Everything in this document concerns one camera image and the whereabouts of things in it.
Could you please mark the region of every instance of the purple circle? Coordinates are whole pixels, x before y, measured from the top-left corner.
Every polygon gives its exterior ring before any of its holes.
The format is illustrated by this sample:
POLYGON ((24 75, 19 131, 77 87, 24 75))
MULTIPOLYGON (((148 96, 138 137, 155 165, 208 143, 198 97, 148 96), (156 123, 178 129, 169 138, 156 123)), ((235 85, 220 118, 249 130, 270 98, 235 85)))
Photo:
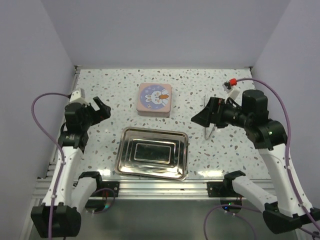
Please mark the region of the purple circle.
POLYGON ((159 99, 158 96, 162 94, 162 91, 166 90, 163 86, 161 85, 150 85, 145 87, 141 93, 140 93, 140 102, 142 105, 150 110, 159 110, 162 109, 165 105, 163 105, 163 101, 159 99))

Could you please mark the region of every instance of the cartoon rabbit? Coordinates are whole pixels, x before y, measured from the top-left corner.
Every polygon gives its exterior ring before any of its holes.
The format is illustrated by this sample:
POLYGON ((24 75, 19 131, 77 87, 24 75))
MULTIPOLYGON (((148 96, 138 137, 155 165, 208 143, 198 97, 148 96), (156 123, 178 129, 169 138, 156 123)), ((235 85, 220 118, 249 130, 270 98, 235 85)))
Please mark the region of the cartoon rabbit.
POLYGON ((151 94, 145 95, 146 102, 153 102, 154 104, 162 104, 163 106, 168 104, 169 92, 166 89, 162 91, 154 91, 151 94))

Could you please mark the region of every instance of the gray floor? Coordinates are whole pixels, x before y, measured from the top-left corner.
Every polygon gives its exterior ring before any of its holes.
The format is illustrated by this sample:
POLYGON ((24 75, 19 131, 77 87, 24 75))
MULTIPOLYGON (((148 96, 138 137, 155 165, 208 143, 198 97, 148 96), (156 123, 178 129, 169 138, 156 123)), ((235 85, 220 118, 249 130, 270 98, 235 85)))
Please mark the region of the gray floor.
MULTIPOLYGON (((104 214, 92 217, 84 212, 79 235, 67 240, 203 240, 205 215, 217 204, 217 200, 118 200, 104 214)), ((240 214, 254 225, 258 240, 297 239, 294 232, 274 235, 259 213, 241 210, 240 214)), ((246 222, 222 209, 211 213, 207 235, 210 240, 254 239, 246 222)), ((41 239, 35 228, 29 239, 41 239)))

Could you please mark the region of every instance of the metal tray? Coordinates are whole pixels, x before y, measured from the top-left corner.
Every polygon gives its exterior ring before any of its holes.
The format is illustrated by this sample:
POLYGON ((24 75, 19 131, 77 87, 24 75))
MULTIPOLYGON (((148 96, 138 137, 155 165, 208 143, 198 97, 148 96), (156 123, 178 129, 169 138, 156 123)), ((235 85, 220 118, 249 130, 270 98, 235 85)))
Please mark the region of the metal tray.
POLYGON ((182 181, 187 175, 187 155, 184 132, 127 127, 121 135, 115 171, 182 181))

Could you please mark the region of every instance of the pink box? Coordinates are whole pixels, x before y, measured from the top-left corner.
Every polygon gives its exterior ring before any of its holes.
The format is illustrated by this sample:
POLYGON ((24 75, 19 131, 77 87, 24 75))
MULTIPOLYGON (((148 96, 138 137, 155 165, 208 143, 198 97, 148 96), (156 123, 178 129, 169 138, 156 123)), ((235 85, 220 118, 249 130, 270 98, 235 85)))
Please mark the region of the pink box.
POLYGON ((171 85, 141 83, 136 110, 140 116, 168 118, 171 111, 171 85))

